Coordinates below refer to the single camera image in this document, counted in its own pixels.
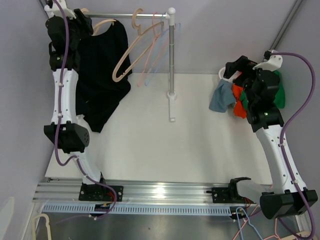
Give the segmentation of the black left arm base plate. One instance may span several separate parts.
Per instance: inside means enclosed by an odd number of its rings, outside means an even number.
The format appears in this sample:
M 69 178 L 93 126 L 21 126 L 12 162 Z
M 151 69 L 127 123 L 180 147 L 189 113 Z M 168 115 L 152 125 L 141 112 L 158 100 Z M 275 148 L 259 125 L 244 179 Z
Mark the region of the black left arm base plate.
M 124 187 L 122 185 L 109 185 L 108 187 L 87 180 L 81 184 L 78 200 L 86 202 L 117 202 L 123 199 Z

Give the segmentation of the beige hanger bottom right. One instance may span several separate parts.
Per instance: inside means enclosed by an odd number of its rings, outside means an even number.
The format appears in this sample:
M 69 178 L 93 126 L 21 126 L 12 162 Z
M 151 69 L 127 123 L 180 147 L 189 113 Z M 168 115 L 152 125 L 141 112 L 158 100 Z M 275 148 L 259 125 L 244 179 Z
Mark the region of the beige hanger bottom right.
M 302 232 L 297 232 L 296 233 L 296 235 L 298 235 L 299 237 L 304 237 L 304 238 L 308 237 L 310 234 L 311 234 L 310 231 L 302 231 Z M 292 234 L 292 235 L 289 235 L 287 237 L 284 237 L 283 239 L 284 240 L 298 240 L 299 238 L 296 237 L 294 234 Z

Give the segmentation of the black t shirt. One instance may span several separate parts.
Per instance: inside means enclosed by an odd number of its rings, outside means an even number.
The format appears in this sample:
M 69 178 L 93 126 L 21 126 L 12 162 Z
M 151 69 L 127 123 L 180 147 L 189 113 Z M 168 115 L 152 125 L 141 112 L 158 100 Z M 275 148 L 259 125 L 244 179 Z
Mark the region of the black t shirt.
M 82 39 L 78 46 L 80 68 L 76 85 L 76 114 L 83 115 L 93 132 L 105 123 L 131 90 L 128 77 L 113 81 L 113 71 L 128 49 L 128 36 L 119 21 L 107 31 Z

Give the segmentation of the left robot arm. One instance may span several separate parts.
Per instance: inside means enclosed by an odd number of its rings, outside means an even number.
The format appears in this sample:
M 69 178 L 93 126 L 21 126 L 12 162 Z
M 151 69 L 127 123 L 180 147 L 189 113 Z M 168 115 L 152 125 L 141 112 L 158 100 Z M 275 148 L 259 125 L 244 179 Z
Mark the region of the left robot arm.
M 49 65 L 54 80 L 54 108 L 44 134 L 54 144 L 57 163 L 64 167 L 75 161 L 82 173 L 82 183 L 90 188 L 97 201 L 107 197 L 108 188 L 102 185 L 102 173 L 90 161 L 86 148 L 90 143 L 89 131 L 78 124 L 76 116 L 76 88 L 79 79 L 80 40 L 93 34 L 92 21 L 80 9 L 71 10 L 54 4 L 53 16 L 45 26 L 50 37 Z

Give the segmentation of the white perforated plastic basket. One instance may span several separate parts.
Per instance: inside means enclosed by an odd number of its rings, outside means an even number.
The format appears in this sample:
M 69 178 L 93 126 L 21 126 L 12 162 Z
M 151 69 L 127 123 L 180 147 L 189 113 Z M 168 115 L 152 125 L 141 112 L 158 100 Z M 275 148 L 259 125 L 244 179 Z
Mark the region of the white perforated plastic basket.
M 221 80 L 224 80 L 224 81 L 227 81 L 227 82 L 230 82 L 232 83 L 236 78 L 237 78 L 237 75 L 236 74 L 233 74 L 230 78 L 226 78 L 224 77 L 224 73 L 225 73 L 225 70 L 226 70 L 226 67 L 222 67 L 219 72 L 218 72 L 218 76 Z

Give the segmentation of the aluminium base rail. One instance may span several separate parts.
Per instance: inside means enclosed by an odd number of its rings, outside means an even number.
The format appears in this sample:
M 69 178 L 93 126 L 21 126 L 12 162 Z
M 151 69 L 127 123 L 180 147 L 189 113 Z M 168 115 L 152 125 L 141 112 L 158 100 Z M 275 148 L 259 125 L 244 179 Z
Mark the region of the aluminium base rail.
M 110 186 L 123 186 L 122 203 L 145 205 L 204 205 L 213 202 L 208 193 L 226 183 L 182 183 L 156 181 L 107 180 Z M 79 201 L 80 178 L 48 178 L 36 186 L 32 201 L 75 203 Z

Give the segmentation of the grey-blue t shirt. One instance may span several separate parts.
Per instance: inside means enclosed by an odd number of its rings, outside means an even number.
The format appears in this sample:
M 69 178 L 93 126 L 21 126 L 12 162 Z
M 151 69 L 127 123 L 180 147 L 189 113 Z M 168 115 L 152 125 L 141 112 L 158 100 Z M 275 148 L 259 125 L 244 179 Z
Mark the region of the grey-blue t shirt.
M 230 105 L 236 103 L 232 87 L 231 82 L 221 79 L 213 92 L 208 108 L 214 112 L 225 113 Z

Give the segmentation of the metal clothes rack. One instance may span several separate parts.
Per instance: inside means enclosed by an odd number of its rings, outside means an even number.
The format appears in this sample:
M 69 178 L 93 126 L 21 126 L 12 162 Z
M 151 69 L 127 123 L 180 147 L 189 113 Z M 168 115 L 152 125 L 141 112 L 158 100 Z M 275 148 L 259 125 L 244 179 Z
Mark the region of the metal clothes rack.
M 176 121 L 176 106 L 175 102 L 177 99 L 177 94 L 175 92 L 175 13 L 176 10 L 173 7 L 170 7 L 167 12 L 165 12 L 164 19 L 168 20 L 169 25 L 169 73 L 168 73 L 168 93 L 167 98 L 169 101 L 168 110 L 169 110 L 169 121 Z M 132 13 L 97 13 L 97 12 L 87 12 L 84 15 L 91 18 L 105 18 L 105 19 L 118 19 L 118 18 L 132 18 Z M 156 14 L 155 18 L 161 18 L 162 14 Z M 152 18 L 153 14 L 142 13 L 141 11 L 136 14 L 137 18 Z

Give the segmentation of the green t shirt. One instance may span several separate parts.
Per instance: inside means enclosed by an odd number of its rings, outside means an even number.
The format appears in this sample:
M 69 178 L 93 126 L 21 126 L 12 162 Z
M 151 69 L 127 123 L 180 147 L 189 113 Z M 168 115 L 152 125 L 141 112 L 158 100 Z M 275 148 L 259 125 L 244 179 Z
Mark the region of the green t shirt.
M 285 90 L 282 83 L 282 75 L 278 70 L 274 71 L 274 73 L 280 78 L 280 82 L 279 82 L 279 90 L 275 95 L 275 99 L 273 102 L 279 109 L 284 109 L 286 104 L 286 96 L 285 96 Z M 247 110 L 248 101 L 244 91 L 241 92 L 239 100 L 241 101 L 243 108 Z

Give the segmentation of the light blue wire hanger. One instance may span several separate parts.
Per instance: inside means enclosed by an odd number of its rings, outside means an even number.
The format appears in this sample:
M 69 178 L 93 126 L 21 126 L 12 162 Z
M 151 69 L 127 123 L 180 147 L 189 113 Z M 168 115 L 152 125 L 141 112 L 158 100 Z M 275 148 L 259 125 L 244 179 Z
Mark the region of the light blue wire hanger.
M 153 52 L 151 53 L 150 59 L 153 61 L 153 67 L 148 74 L 148 76 L 145 79 L 144 85 L 147 87 L 151 80 L 154 77 L 154 74 L 158 72 L 160 67 L 164 64 L 165 58 L 167 57 L 167 54 L 169 53 L 169 45 L 170 45 L 170 34 L 169 34 L 169 27 L 165 28 L 166 24 L 164 25 L 164 33 L 163 36 L 158 40 L 158 42 L 155 45 L 155 48 L 153 49 Z

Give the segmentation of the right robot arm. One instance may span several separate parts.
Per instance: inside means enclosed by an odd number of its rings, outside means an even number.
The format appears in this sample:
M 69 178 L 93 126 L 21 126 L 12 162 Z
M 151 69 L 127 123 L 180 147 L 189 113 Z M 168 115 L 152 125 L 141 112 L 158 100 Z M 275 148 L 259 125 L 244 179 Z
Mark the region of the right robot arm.
M 261 63 L 246 56 L 225 64 L 224 78 L 236 72 L 236 86 L 243 88 L 247 100 L 246 118 L 266 156 L 272 188 L 248 177 L 230 180 L 227 196 L 232 202 L 247 198 L 260 205 L 267 219 L 301 215 L 318 201 L 315 190 L 307 188 L 297 170 L 285 136 L 285 123 L 275 104 L 281 78 L 276 74 L 282 65 L 280 55 L 268 52 Z

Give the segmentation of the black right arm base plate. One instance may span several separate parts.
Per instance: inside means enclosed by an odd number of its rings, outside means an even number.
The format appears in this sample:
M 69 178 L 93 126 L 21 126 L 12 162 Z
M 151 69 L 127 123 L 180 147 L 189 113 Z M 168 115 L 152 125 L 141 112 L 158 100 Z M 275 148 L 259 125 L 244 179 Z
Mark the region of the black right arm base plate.
M 232 187 L 212 187 L 206 191 L 214 204 L 245 204 L 248 201 Z

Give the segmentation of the orange t shirt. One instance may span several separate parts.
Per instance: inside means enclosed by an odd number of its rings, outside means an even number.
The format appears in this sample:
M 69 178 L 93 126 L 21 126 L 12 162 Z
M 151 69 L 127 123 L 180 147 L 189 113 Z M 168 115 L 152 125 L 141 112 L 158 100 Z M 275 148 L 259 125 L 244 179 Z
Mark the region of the orange t shirt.
M 233 107 L 233 113 L 236 117 L 241 117 L 245 119 L 247 117 L 246 108 L 243 105 L 243 101 L 245 100 L 245 92 L 242 87 L 237 86 L 235 83 L 232 85 L 232 93 L 235 97 L 235 105 Z

